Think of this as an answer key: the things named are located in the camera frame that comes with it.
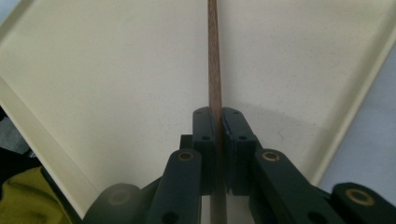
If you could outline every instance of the wooden rod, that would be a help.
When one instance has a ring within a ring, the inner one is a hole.
[[[210,222],[212,224],[227,223],[227,208],[223,174],[224,151],[222,149],[222,103],[221,103],[221,79],[219,62],[219,30],[217,1],[207,1],[208,17],[208,59],[209,59],[209,107],[217,131],[216,152],[216,178],[215,187],[210,196]]]

